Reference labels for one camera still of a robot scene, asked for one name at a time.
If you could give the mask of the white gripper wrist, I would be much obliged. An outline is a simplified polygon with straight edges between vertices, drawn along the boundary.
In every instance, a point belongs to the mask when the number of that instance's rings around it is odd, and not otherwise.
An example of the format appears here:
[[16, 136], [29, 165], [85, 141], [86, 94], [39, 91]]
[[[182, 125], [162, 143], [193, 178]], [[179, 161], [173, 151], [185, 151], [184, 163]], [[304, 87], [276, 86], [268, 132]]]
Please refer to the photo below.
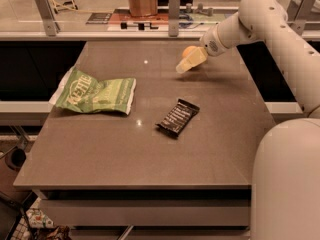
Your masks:
[[220, 25], [210, 27], [200, 38], [202, 47], [193, 50], [186, 58], [182, 58], [176, 66], [176, 71], [180, 74], [194, 68], [207, 60], [208, 55], [217, 57], [228, 50], [222, 42], [220, 35]]

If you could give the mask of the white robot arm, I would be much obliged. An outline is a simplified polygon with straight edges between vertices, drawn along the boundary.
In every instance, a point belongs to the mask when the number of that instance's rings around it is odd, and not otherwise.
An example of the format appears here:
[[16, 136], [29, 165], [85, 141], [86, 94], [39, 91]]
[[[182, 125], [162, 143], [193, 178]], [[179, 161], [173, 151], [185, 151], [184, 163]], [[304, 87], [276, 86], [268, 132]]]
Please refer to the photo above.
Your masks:
[[261, 140], [251, 187], [250, 240], [320, 240], [320, 54], [287, 24], [276, 0], [241, 0], [238, 11], [183, 52], [184, 73], [239, 44], [262, 41], [300, 110]]

